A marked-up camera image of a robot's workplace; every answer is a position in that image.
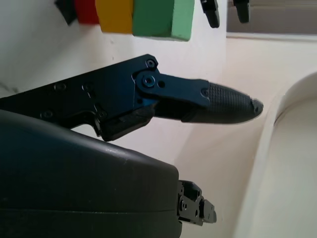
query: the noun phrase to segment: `black metal clamp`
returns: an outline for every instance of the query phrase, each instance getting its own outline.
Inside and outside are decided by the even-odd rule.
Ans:
[[[198,226],[215,223],[217,215],[214,206],[202,196],[202,190],[193,182],[180,181],[178,186],[177,215],[180,221]]]
[[[233,5],[237,8],[239,21],[248,23],[250,21],[250,0],[233,0]]]
[[[220,26],[220,19],[217,0],[201,0],[201,3],[210,27],[218,28]]]

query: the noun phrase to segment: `metal bracket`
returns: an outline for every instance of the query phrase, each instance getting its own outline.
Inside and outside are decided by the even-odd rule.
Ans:
[[[208,107],[210,100],[205,94],[210,84],[206,80],[184,79],[151,71],[144,71],[138,74],[136,85],[139,90],[160,99],[173,99],[181,102],[196,104],[201,107]]]
[[[214,206],[204,199],[202,190],[190,181],[179,182],[177,215],[180,221],[199,226],[202,226],[204,222],[217,221]]]

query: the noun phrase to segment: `black plastic cover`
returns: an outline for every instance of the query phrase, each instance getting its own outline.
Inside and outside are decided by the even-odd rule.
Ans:
[[[178,171],[0,110],[0,237],[178,238]]]

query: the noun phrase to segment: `curved white edge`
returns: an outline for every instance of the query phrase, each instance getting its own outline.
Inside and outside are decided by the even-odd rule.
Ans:
[[[268,150],[274,131],[276,120],[290,106],[317,97],[317,73],[313,73],[299,81],[289,83],[275,97],[267,113],[264,128],[260,137],[259,146],[255,155],[253,170],[249,179],[245,198],[240,210],[239,219],[235,229],[235,238],[249,238],[252,227],[255,204],[259,187],[265,171]]]

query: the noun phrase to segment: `wooden block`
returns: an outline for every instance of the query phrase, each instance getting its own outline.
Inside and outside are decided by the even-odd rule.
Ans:
[[[99,24],[95,0],[75,0],[75,9],[80,24]]]
[[[103,32],[132,34],[133,0],[96,0]]]
[[[134,0],[133,35],[189,41],[195,0]]]

